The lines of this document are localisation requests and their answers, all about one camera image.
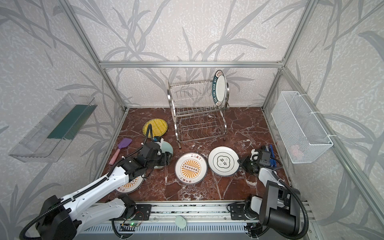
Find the white plate black quatrefoil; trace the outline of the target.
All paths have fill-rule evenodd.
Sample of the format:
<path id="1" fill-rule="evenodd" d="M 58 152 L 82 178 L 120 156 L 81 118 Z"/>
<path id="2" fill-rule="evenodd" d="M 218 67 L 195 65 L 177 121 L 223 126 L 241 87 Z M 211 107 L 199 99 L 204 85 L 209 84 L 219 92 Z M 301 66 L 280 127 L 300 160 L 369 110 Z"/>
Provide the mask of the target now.
<path id="1" fill-rule="evenodd" d="M 230 177 L 239 170 L 239 156 L 228 147 L 217 147 L 213 149 L 208 157 L 211 170 L 218 176 Z"/>

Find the white plate green text rim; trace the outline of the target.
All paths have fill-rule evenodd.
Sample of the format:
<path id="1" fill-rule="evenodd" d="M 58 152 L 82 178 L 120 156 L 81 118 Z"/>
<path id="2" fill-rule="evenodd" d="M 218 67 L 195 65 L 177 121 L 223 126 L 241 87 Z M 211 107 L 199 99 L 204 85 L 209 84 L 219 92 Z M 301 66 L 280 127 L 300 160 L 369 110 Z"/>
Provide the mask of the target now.
<path id="1" fill-rule="evenodd" d="M 227 95 L 227 80 L 222 70 L 216 71 L 212 82 L 212 97 L 214 104 L 219 107 Z"/>

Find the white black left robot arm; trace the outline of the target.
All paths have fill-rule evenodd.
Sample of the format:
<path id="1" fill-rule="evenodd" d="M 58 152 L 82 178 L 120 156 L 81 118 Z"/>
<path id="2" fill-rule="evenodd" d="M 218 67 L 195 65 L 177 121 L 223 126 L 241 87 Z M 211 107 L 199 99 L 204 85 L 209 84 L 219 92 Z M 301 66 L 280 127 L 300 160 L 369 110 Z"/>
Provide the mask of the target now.
<path id="1" fill-rule="evenodd" d="M 147 170 L 167 166 L 174 155 L 171 144 L 161 138 L 143 143 L 133 153 L 115 162 L 110 171 L 87 186 L 62 198 L 53 195 L 45 200 L 40 214 L 20 232 L 21 240 L 35 227 L 38 240 L 72 240 L 82 231 L 104 221 L 134 214 L 136 205 L 129 197 L 119 196 L 114 200 L 94 204 L 117 188 L 142 177 Z"/>

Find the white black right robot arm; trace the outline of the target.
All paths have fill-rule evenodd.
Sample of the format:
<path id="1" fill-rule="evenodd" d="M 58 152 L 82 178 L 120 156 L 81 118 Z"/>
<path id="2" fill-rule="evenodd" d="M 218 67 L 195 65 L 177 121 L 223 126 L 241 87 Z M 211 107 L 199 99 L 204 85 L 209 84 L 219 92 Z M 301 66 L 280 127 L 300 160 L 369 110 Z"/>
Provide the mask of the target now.
<path id="1" fill-rule="evenodd" d="M 265 186 L 263 197 L 249 196 L 243 212 L 247 219 L 258 220 L 262 231 L 273 229 L 288 240 L 300 240 L 309 230 L 309 215 L 299 190 L 278 176 L 283 165 L 266 150 L 251 150 L 238 160 L 249 174 L 257 175 Z"/>

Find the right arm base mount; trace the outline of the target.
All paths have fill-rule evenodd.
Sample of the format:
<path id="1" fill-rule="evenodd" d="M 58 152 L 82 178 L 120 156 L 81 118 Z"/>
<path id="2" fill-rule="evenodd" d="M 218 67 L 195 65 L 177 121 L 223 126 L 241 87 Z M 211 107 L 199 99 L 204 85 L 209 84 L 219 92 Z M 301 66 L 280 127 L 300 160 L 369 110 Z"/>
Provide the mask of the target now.
<path id="1" fill-rule="evenodd" d="M 236 202 L 227 205 L 227 210 L 231 215 L 233 221 L 246 221 L 250 220 L 245 214 L 245 203 Z"/>

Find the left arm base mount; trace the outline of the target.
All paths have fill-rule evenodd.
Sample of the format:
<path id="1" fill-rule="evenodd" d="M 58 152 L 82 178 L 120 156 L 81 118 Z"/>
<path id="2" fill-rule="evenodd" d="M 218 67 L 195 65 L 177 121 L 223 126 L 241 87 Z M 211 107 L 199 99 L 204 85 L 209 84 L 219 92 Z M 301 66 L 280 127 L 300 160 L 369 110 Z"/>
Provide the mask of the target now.
<path id="1" fill-rule="evenodd" d="M 127 221 L 148 221 L 150 218 L 152 205 L 138 204 L 134 208 L 129 207 L 121 216 L 121 220 Z"/>

